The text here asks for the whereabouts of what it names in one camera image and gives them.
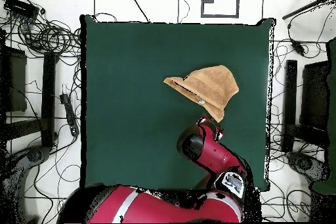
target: metal bar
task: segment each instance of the metal bar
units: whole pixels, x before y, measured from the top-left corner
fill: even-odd
[[[47,129],[47,121],[42,120],[25,120],[14,123],[8,123],[6,125],[7,139],[12,140],[26,136],[32,133],[36,133]]]
[[[329,146],[329,138],[325,131],[314,129],[305,125],[287,125],[286,133],[309,144],[314,144],[320,148],[326,149]]]

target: black cable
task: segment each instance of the black cable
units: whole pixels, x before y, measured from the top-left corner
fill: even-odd
[[[20,93],[21,95],[23,95],[23,96],[26,98],[26,100],[28,101],[28,103],[29,103],[29,105],[30,105],[31,110],[33,111],[33,114],[34,114],[36,120],[39,122],[39,128],[40,128],[40,130],[42,131],[41,121],[40,121],[39,118],[37,117],[37,113],[35,112],[35,110],[34,110],[34,108],[33,108],[33,106],[32,106],[32,103],[30,102],[29,98],[27,98],[27,96],[26,96],[23,92],[21,92],[19,89],[15,88],[15,87],[13,87],[13,86],[12,86],[11,88],[13,88],[14,90],[16,90],[18,93]]]
[[[188,5],[188,12],[186,13],[186,16],[181,19],[180,23],[182,23],[183,19],[188,17],[188,14],[189,14],[189,11],[190,11],[190,5],[188,4],[188,2],[186,0],[183,0],[183,1]]]
[[[287,46],[285,46],[285,45],[280,45],[281,42],[284,42],[284,41],[286,41],[286,40],[288,40],[288,39],[283,39],[283,40],[279,41],[278,44],[277,44],[277,46],[276,46],[276,48],[273,50],[273,56],[278,57],[278,60],[279,60],[278,67],[276,68],[276,73],[273,75],[273,78],[275,78],[276,81],[277,81],[280,85],[282,85],[282,86],[284,86],[283,83],[280,83],[280,82],[278,81],[278,79],[276,78],[276,76],[277,76],[277,74],[279,73],[280,68],[282,67],[282,63],[284,62],[286,56],[287,56],[289,53],[291,53],[291,52],[294,51],[294,50],[292,50],[292,51],[288,52],[288,48],[287,48]],[[285,53],[285,54],[282,54],[282,55],[279,55],[279,54],[278,54],[278,49],[279,49],[280,47],[285,47],[285,48],[286,48],[286,53]]]
[[[9,178],[11,175],[15,174],[18,171],[22,171],[22,169],[18,169],[18,170],[14,170],[16,164],[21,161],[21,159],[25,158],[27,156],[27,149],[29,148],[30,144],[32,142],[34,142],[35,140],[37,140],[38,138],[34,139],[33,141],[31,141],[27,148],[24,148],[22,150],[19,150],[18,152],[16,152],[15,154],[9,154],[7,156],[7,159],[5,160],[5,164],[2,165],[3,168],[5,168],[3,171],[0,170],[0,178],[2,179],[6,179]]]
[[[283,190],[281,189],[281,188],[279,188],[279,186],[275,183],[275,182],[273,182],[271,179],[269,179],[269,181],[271,182],[271,183],[273,183],[280,191],[281,191],[281,193],[283,194],[283,204],[285,204],[285,193],[283,192]],[[280,215],[279,214],[279,217],[274,217],[274,216],[266,216],[266,217],[263,217],[263,219],[268,219],[268,218],[274,218],[274,219],[283,219],[284,221],[286,221],[287,222],[287,220],[285,220],[284,219],[284,215],[285,215],[285,207],[283,207],[283,214],[282,215]]]
[[[41,223],[41,224],[44,224],[46,217],[49,215],[51,209],[52,209],[53,206],[54,206],[54,201],[53,201],[49,196],[47,196],[47,195],[45,195],[44,193],[42,193],[41,191],[39,191],[39,189],[37,188],[37,186],[36,186],[36,179],[37,179],[38,176],[39,176],[39,165],[37,166],[37,174],[36,174],[36,176],[35,176],[33,186],[35,187],[35,190],[36,190],[40,195],[42,195],[42,196],[48,198],[48,199],[51,201],[51,207],[50,207],[50,209],[48,210],[48,212],[45,214],[45,216],[44,216],[44,218],[43,218],[43,220],[42,220],[42,223]]]
[[[318,146],[318,148],[316,149],[316,153],[315,154],[313,154],[312,156],[315,156],[315,155],[317,155],[318,154],[318,152],[319,152],[319,149],[320,148],[320,146]]]
[[[272,161],[272,160],[278,160],[278,161],[280,161],[283,164],[289,165],[287,162],[285,162],[285,158],[284,158],[285,155],[286,155],[286,153],[281,154],[280,156],[273,156],[273,155],[271,155],[270,156],[270,161]]]
[[[74,113],[75,113],[75,119],[76,119],[76,122],[79,125],[79,127],[81,127],[81,124],[78,122],[78,115],[77,115],[76,111],[77,111],[78,107],[80,107],[80,106],[81,106],[81,103],[79,103],[79,105],[76,107],[76,109],[74,111]]]
[[[286,196],[286,198],[285,198],[285,199],[286,199],[287,211],[288,211],[288,214],[289,214],[290,218],[293,220],[293,222],[296,222],[296,221],[294,220],[293,216],[291,215],[291,212],[289,211],[289,210],[292,210],[293,212],[296,212],[296,211],[294,211],[294,210],[291,208],[291,206],[289,205],[289,195],[291,195],[291,194],[294,193],[294,192],[305,193],[305,194],[308,195],[309,197],[310,197],[310,194],[307,193],[306,191],[302,190],[302,189],[294,189],[294,190],[290,191],[290,192],[287,194],[287,196]],[[296,209],[297,209],[297,211],[300,210],[300,211],[302,211],[304,214],[306,214],[307,216],[310,217],[310,214],[307,214],[307,213],[303,210],[303,206],[305,206],[305,207],[307,208],[307,205],[306,205],[304,202],[301,202],[300,205],[301,205],[301,208],[302,208],[302,209],[299,209],[297,206],[295,206]]]
[[[78,101],[81,101],[81,99],[78,98],[78,94],[77,94],[76,89],[69,89],[68,87],[66,87],[66,85],[65,85],[65,88],[66,88],[68,91],[70,91],[69,98],[71,98],[71,94],[72,94],[73,92],[75,92],[75,94],[76,94],[76,99],[77,99]]]
[[[94,17],[97,18],[97,16],[98,16],[98,15],[101,15],[101,14],[108,15],[108,16],[112,16],[112,17],[114,18],[114,22],[117,22],[117,18],[116,18],[114,15],[112,15],[112,14],[110,14],[110,13],[106,13],[106,12],[100,12],[100,13],[97,13],[97,14],[94,15]]]
[[[142,9],[140,8],[140,6],[139,6],[137,0],[133,0],[133,1],[134,1],[134,2],[136,3],[136,5],[138,6],[138,8],[140,9],[141,13],[144,15],[145,19],[147,20],[147,22],[150,23],[149,19],[147,18],[147,16],[145,15],[145,13],[144,13],[144,12],[142,11]]]
[[[26,1],[44,10],[40,5],[32,3],[30,0]],[[78,46],[80,45],[79,32],[80,29],[76,29],[72,33],[70,27],[61,21],[48,21],[45,12],[44,17],[39,13],[36,21],[30,26],[27,27],[23,23],[20,23],[18,26],[19,38],[35,58],[38,58],[38,56],[34,55],[32,51],[39,54],[43,54],[46,51],[56,51],[62,57],[67,57],[64,53],[77,56],[74,49],[80,48]]]
[[[266,220],[266,221],[268,221],[268,222],[274,222],[274,221],[269,220],[269,219],[267,219],[267,218],[265,218],[265,217],[263,217],[262,220]]]
[[[329,1],[329,2],[321,3],[321,4],[319,4],[319,5],[315,6],[315,7],[312,7],[311,9],[308,9],[308,10],[306,10],[306,11],[300,12],[299,14],[295,15],[295,16],[290,20],[290,22],[289,22],[289,24],[288,24],[288,26],[287,26],[287,32],[288,32],[288,37],[290,38],[292,44],[294,44],[296,47],[300,47],[300,46],[302,46],[301,43],[299,43],[298,41],[295,41],[295,40],[291,37],[291,34],[290,34],[290,31],[289,31],[289,30],[290,30],[290,28],[291,28],[291,23],[292,23],[292,21],[293,21],[296,17],[298,17],[298,16],[300,16],[300,15],[302,15],[302,14],[304,14],[304,13],[308,13],[308,12],[310,12],[310,11],[313,11],[313,10],[316,9],[316,8],[320,8],[320,7],[323,6],[323,5],[331,4],[331,3],[333,3],[333,2],[336,2],[336,0],[332,0],[332,1]],[[334,9],[335,7],[336,7],[336,4],[335,4],[334,7],[331,9],[330,13],[328,14],[327,18],[325,19],[324,26],[323,26],[323,28],[322,28],[322,30],[321,30],[320,36],[318,37],[318,39],[317,39],[317,41],[316,41],[316,47],[318,48],[318,53],[317,53],[315,56],[305,56],[304,54],[302,54],[303,57],[305,57],[305,58],[315,58],[315,57],[317,57],[317,56],[321,53],[322,49],[321,49],[320,45],[318,45],[318,41],[319,41],[319,39],[321,38],[321,35],[322,35],[322,33],[323,33],[323,30],[324,30],[324,27],[325,27],[325,25],[326,25],[327,19],[329,18],[330,14],[332,13],[332,11],[333,11],[333,9]]]
[[[296,89],[296,88],[298,88],[298,87],[301,87],[301,86],[303,86],[303,84],[296,86],[294,89]],[[279,97],[279,96],[282,95],[283,93],[285,93],[285,91],[283,91],[283,92],[281,92],[281,93],[275,95],[274,97],[272,97],[272,99],[275,99],[276,97]]]
[[[27,199],[52,199],[52,200],[66,200],[67,198],[65,197],[38,197],[38,196],[24,196],[24,198]]]
[[[42,95],[42,92],[43,92],[43,91],[37,86],[37,81],[36,81],[36,80],[33,80],[32,82],[30,82],[30,83],[28,83],[28,84],[26,84],[26,85],[31,85],[32,83],[35,83],[36,89],[38,89],[38,90],[40,91],[40,93],[37,93],[37,92],[31,92],[31,91],[26,91],[26,93],[35,93],[35,94]],[[55,97],[55,98],[57,98],[58,100],[60,100],[60,98],[57,97],[56,95],[52,95],[52,94],[49,94],[49,95],[51,95],[52,97]]]
[[[71,165],[65,167],[61,174],[59,174],[59,173],[57,172],[58,175],[60,176],[60,179],[58,180],[58,185],[57,185],[57,196],[58,196],[58,198],[57,198],[57,200],[58,200],[57,213],[56,213],[56,215],[55,215],[52,219],[50,219],[46,224],[50,223],[50,222],[51,222],[56,216],[58,216],[58,214],[60,213],[60,208],[63,206],[63,203],[64,203],[63,200],[65,200],[65,199],[61,199],[61,198],[60,198],[60,180],[61,180],[61,179],[65,180],[65,178],[63,178],[63,174],[65,173],[65,171],[66,171],[68,168],[70,168],[70,167],[72,167],[72,166],[75,166],[75,167],[81,169],[80,166],[78,166],[78,165],[76,165],[76,164],[71,164]],[[80,177],[79,177],[78,179],[76,179],[76,180],[73,180],[73,181],[69,181],[69,180],[65,180],[65,181],[67,181],[67,182],[69,182],[69,183],[73,183],[73,182],[78,181],[78,180],[80,180]]]
[[[57,150],[57,152],[59,152],[60,150],[66,148],[65,152],[64,152],[63,155],[60,157],[60,159],[57,160],[56,163],[59,163],[59,161],[63,158],[63,156],[65,155],[65,153],[68,151],[69,147],[70,147],[71,145],[73,145],[76,141],[77,141],[77,137],[74,137],[71,143],[69,143],[68,145],[63,146],[62,148],[59,148],[59,149]],[[43,175],[36,181],[36,183],[37,183],[39,180],[41,180],[46,174],[48,174],[48,172],[50,172],[54,167],[55,167],[55,165],[53,165],[51,168],[49,168],[49,170],[48,170],[47,172],[45,172],[45,173],[44,173],[44,174],[43,174]],[[32,187],[33,187],[33,185],[31,185],[30,187],[28,187],[28,188],[24,191],[24,193],[27,193],[27,191],[29,191]]]
[[[69,180],[63,178],[63,177],[62,177],[62,174],[60,174],[60,173],[58,172],[57,163],[60,161],[60,160],[57,161],[58,139],[59,139],[59,136],[57,137],[57,146],[56,146],[56,151],[55,151],[55,165],[54,165],[54,166],[55,166],[55,168],[56,168],[56,172],[57,172],[58,176],[60,176],[60,178],[61,178],[63,181],[66,181],[66,182],[69,182],[69,183],[73,183],[74,181],[69,181]]]
[[[268,170],[268,172],[277,172],[277,171],[280,171],[284,167],[285,167],[285,163],[283,163],[283,166],[281,168],[276,169],[276,170]]]
[[[310,143],[305,143],[301,148],[300,150],[298,150],[298,152],[302,152],[307,146],[309,146]]]
[[[274,129],[274,130],[270,133],[270,136],[271,136],[275,131],[279,131],[279,130],[278,130],[278,127],[279,127],[279,125],[280,125],[280,115],[282,114],[282,112],[279,113],[279,108],[278,108],[276,105],[272,105],[272,106],[276,107],[276,109],[277,109],[277,113],[278,113],[278,114],[273,114],[273,113],[271,113],[271,114],[277,117],[277,119],[278,119],[278,123],[275,125],[275,127],[274,127],[274,125],[270,124],[270,127],[271,127],[272,129]]]
[[[180,21],[180,0],[177,0],[177,24]]]
[[[14,20],[14,23],[12,23],[12,21],[11,21],[11,23],[9,24],[10,25],[10,30],[9,30],[9,34],[6,36],[6,39],[8,39],[12,34],[13,34],[13,30],[14,30],[14,27],[15,27],[15,25],[16,25],[16,20]]]
[[[27,148],[29,148],[30,144],[32,144],[34,141],[38,140],[39,138],[41,138],[41,136],[38,136],[38,138],[35,138],[34,140],[30,141],[30,143],[27,145]]]
[[[283,206],[283,204],[278,204],[278,203],[262,203],[261,205],[270,205],[270,206]],[[291,204],[289,203],[289,206],[298,206],[298,204]]]

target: floor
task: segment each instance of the floor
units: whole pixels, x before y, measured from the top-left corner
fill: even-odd
[[[80,27],[79,15],[80,14],[98,14],[108,13],[112,15],[100,14],[97,16],[99,21],[143,21],[146,19],[139,11],[137,5],[133,0],[30,0],[42,6],[46,13],[46,18],[51,20],[58,20],[69,26],[72,32]],[[293,39],[305,41],[305,49],[308,48],[306,56],[316,56],[308,59],[298,55],[292,51],[290,44],[283,39],[288,38],[287,24],[289,20],[282,20],[282,16],[298,9],[299,7],[313,1],[313,0],[240,0],[240,17],[239,18],[201,18],[200,15],[200,2],[201,0],[137,0],[141,6],[144,14],[151,22],[168,22],[168,23],[223,23],[223,24],[256,24],[261,18],[275,18],[276,28],[274,32],[274,73],[276,68],[280,70],[273,79],[273,95],[278,95],[283,91],[282,82],[284,80],[284,64],[288,59],[295,59],[298,61],[298,78],[297,83],[300,85],[302,82],[302,70],[305,64],[318,62],[327,59],[327,55],[323,52],[326,49],[325,42],[334,38],[336,18],[333,17],[331,9],[334,5],[325,5],[314,12],[308,12],[294,19],[291,23],[290,34]],[[6,12],[3,10],[4,1],[0,1],[0,17],[6,17]],[[221,4],[215,0],[212,9],[207,8],[208,13],[216,12],[216,14],[223,13],[226,10],[221,9]],[[9,26],[3,26],[8,32]],[[43,59],[33,58],[34,56],[25,48],[21,42],[20,37],[16,34],[16,28],[13,29],[11,37],[7,40],[7,45],[14,48],[21,48],[25,50],[26,55],[30,57],[27,65],[26,76],[26,93],[31,105],[37,114],[41,114],[41,95],[39,89],[42,87],[42,65]],[[76,70],[77,59],[67,55],[63,60],[68,63],[59,62],[56,66],[56,96],[62,92],[68,91],[73,85],[73,76]],[[73,107],[76,108],[76,114],[80,117],[80,104],[81,104],[81,91],[76,89],[77,96],[72,97]],[[297,93],[297,119],[300,114],[300,95],[301,90],[298,88]],[[67,146],[72,141],[72,136],[68,126],[66,125],[66,114],[64,107],[61,105],[58,98],[55,98],[55,128],[59,131],[58,148]],[[276,141],[279,139],[277,136],[278,130],[281,128],[282,120],[282,96],[277,96],[272,101],[272,148],[277,149]],[[13,112],[7,114],[7,122],[15,122],[17,120],[27,120],[29,117],[34,118],[34,113],[28,105],[25,112]],[[28,135],[19,139],[15,139],[8,143],[7,149],[11,152],[16,152],[31,145],[38,145],[40,143],[39,134]],[[295,144],[295,149],[299,150],[302,144]],[[310,145],[305,150],[312,153],[316,147]],[[307,194],[294,191],[291,193],[289,200],[292,203],[289,208],[284,205],[284,197],[287,196],[292,190],[301,189],[309,193],[308,184],[302,175],[295,173],[286,164],[286,159],[279,157],[281,152],[272,151],[273,160],[270,162],[269,178],[271,180],[270,191],[261,193],[262,214],[264,221],[308,221],[310,198]],[[79,185],[79,167],[81,155],[81,142],[79,139],[64,150],[57,152],[57,155],[51,156],[45,163],[41,165],[39,177],[37,178],[38,189],[54,198],[53,204],[51,201],[40,195],[33,187],[33,180],[37,174],[37,168],[33,168],[26,181],[25,198],[28,213],[31,215],[39,215],[39,222],[55,223],[57,213],[63,201],[69,194],[75,190]],[[315,155],[317,159],[323,161],[324,153],[317,152]]]

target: black border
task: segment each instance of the black border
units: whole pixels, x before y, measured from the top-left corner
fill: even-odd
[[[87,159],[86,159],[86,153],[87,153],[87,134],[86,134],[86,111],[87,111],[87,67],[86,67],[86,42],[87,42],[87,24],[85,21],[85,16],[82,14],[79,17],[79,21],[81,23],[81,61],[80,61],[80,67],[81,67],[81,176],[79,180],[79,187],[84,188],[85,187],[85,180],[86,180],[86,167],[87,167]],[[94,22],[96,23],[153,23],[153,22],[99,22],[97,19],[95,19],[94,16],[90,16]],[[273,67],[274,67],[274,28],[276,25],[276,19],[275,18],[262,18],[258,23],[255,25],[248,25],[248,24],[233,24],[233,25],[240,25],[240,26],[249,26],[249,27],[258,27],[260,26],[264,21],[266,20],[272,20],[272,25],[270,27],[269,31],[269,71],[268,71],[268,87],[267,87],[267,104],[266,104],[266,146],[265,146],[265,169],[264,169],[264,180],[266,181],[267,188],[263,192],[270,190],[270,181],[268,180],[268,167],[269,167],[269,161],[270,161],[270,122],[271,122],[271,106],[272,106],[272,78],[273,78]],[[154,22],[154,24],[166,24],[164,22]],[[186,23],[186,24],[195,24],[195,25],[203,25],[201,23]]]
[[[236,14],[204,14],[204,0],[201,0],[201,18],[239,18],[240,0],[236,0]]]

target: tan cloth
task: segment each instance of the tan cloth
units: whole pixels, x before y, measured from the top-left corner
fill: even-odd
[[[183,79],[165,78],[163,82],[202,105],[217,123],[224,118],[228,101],[239,91],[231,71],[223,65],[195,70]]]

